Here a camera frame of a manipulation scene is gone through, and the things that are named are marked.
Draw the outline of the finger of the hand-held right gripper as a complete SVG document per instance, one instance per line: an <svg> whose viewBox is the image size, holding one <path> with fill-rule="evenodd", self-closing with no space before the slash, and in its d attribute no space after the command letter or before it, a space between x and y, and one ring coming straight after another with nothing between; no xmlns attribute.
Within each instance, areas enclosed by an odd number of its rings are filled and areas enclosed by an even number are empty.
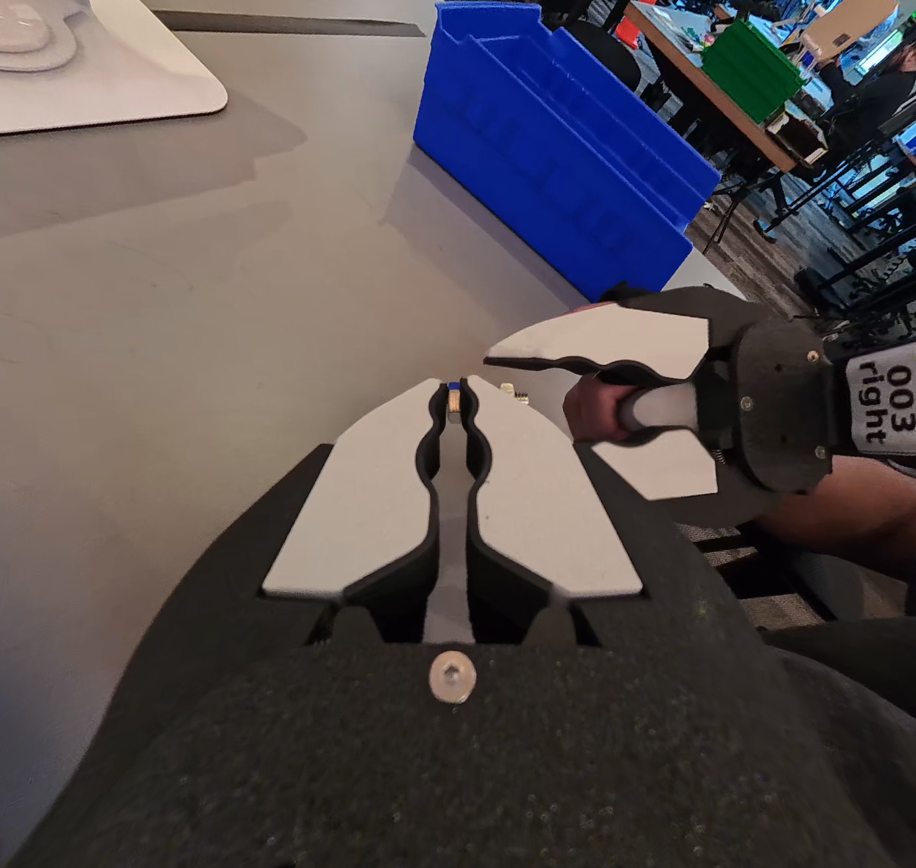
<svg viewBox="0 0 916 868"><path fill-rule="evenodd" d="M689 429L636 441L576 439L576 454L599 495L620 484L650 502L717 493L716 461Z"/></svg>
<svg viewBox="0 0 916 868"><path fill-rule="evenodd" d="M508 369L608 373L636 382L681 382L711 347L705 318L606 303L544 320L490 347L485 364Z"/></svg>

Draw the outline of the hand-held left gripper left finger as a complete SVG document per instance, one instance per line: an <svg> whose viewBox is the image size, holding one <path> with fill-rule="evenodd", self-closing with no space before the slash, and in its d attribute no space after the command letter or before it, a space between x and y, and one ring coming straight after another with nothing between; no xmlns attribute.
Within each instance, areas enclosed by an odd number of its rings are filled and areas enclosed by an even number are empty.
<svg viewBox="0 0 916 868"><path fill-rule="evenodd" d="M262 582L273 599L363 607L389 643L420 643L439 577L441 382L425 379L333 444Z"/></svg>

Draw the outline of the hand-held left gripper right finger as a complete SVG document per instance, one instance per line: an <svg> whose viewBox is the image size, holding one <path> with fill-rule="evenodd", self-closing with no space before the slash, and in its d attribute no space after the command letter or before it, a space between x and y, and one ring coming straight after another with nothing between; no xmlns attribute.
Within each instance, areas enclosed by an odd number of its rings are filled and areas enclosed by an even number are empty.
<svg viewBox="0 0 916 868"><path fill-rule="evenodd" d="M549 607L637 597L643 583L569 437L478 375L460 394L475 641L519 643Z"/></svg>

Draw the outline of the blue plastic bin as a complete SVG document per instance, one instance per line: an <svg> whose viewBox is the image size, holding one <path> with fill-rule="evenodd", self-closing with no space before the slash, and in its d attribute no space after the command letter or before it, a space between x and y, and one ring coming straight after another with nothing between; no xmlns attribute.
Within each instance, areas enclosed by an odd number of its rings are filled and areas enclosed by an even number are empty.
<svg viewBox="0 0 916 868"><path fill-rule="evenodd" d="M414 143L590 301L659 292L720 174L537 4L436 4Z"/></svg>

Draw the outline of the person's right forearm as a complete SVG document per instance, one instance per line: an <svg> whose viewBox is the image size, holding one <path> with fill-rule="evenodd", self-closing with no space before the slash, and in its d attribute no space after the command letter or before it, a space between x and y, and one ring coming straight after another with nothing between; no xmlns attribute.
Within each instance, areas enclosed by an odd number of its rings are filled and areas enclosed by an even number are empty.
<svg viewBox="0 0 916 868"><path fill-rule="evenodd" d="M798 548L904 579L915 559L915 480L880 461L836 457L806 496L783 496L757 520Z"/></svg>

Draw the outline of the grey desk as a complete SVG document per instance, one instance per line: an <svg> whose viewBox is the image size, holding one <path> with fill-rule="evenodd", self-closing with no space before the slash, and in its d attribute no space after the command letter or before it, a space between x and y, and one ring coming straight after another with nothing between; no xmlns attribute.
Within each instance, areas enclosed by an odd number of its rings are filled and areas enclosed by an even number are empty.
<svg viewBox="0 0 916 868"><path fill-rule="evenodd" d="M584 302L413 144L436 0L142 1L419 35L191 32L219 114L2 140L2 862L223 530Z"/></svg>

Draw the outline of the person's right hand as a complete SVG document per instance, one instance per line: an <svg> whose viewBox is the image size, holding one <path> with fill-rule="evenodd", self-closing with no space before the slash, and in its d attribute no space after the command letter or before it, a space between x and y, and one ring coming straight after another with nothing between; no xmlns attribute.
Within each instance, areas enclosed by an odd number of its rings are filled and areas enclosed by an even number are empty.
<svg viewBox="0 0 916 868"><path fill-rule="evenodd" d="M637 388L584 375L567 392L562 409L573 442L616 442L628 438L618 408Z"/></svg>

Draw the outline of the green plastic crate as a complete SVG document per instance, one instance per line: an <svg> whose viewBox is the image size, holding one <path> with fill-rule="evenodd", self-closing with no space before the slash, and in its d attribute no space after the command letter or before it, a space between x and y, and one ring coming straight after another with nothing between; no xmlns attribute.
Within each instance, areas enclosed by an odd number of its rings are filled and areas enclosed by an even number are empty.
<svg viewBox="0 0 916 868"><path fill-rule="evenodd" d="M763 124L805 85L799 67L753 23L738 20L702 55L704 73L755 124Z"/></svg>

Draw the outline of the wooden background table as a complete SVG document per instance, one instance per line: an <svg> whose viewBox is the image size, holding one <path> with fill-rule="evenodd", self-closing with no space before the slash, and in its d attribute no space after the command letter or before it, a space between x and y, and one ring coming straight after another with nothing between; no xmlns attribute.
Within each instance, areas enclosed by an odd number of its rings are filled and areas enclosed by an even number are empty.
<svg viewBox="0 0 916 868"><path fill-rule="evenodd" d="M704 16L631 2L626 6L625 17L638 29L647 44L658 50L659 57L656 62L659 64L661 60L668 61L670 69L676 71L685 83L691 84L697 94L707 102L702 117L707 119L713 113L718 114L717 126L731 125L775 168L788 173L796 165L812 167L825 155L826 141L822 131L798 109L788 109L786 115L796 118L819 144L808 156L799 155L782 136L771 132L772 129L784 127L782 116L756 124L752 117L704 72L702 58L685 46L685 36L681 29L681 26L704 29L708 25L708 20Z"/></svg>

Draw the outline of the wooden stand board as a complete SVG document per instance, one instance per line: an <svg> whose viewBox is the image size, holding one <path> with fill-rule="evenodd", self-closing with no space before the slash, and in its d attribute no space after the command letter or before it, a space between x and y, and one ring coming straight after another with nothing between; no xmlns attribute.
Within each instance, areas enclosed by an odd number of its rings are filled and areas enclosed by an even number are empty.
<svg viewBox="0 0 916 868"><path fill-rule="evenodd" d="M843 0L801 32L801 48L810 51L816 62L829 61L893 15L898 4L898 0Z"/></svg>

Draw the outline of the white document stand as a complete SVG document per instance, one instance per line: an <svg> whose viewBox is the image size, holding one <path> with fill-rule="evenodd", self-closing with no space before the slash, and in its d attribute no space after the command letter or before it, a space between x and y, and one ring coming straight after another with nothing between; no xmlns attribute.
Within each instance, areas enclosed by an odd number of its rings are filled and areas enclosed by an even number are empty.
<svg viewBox="0 0 916 868"><path fill-rule="evenodd" d="M215 114L227 91L140 0L1 0L1 134Z"/></svg>

